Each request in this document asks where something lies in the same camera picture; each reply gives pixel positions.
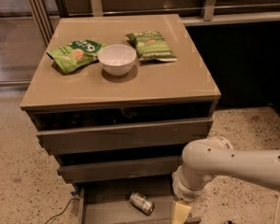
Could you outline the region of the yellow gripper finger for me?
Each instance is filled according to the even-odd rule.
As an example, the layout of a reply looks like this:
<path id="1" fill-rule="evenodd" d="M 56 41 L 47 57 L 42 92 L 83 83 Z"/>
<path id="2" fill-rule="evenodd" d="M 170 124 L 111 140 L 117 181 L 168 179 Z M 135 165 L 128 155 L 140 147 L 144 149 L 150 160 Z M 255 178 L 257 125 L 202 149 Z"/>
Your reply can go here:
<path id="1" fill-rule="evenodd" d="M 183 201 L 174 202 L 171 224 L 184 224 L 190 211 L 191 207 L 188 203 Z"/>

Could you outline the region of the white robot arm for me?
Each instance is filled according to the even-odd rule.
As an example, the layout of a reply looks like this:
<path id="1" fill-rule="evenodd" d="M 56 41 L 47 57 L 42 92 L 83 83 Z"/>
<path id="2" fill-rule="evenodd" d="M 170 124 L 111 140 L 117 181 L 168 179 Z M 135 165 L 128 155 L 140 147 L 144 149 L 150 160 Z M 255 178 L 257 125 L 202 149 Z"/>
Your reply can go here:
<path id="1" fill-rule="evenodd" d="M 184 202 L 194 202 L 217 175 L 241 179 L 280 194 L 280 150 L 234 149 L 222 136 L 192 141 L 183 148 L 182 164 L 172 173 L 174 195 Z"/>

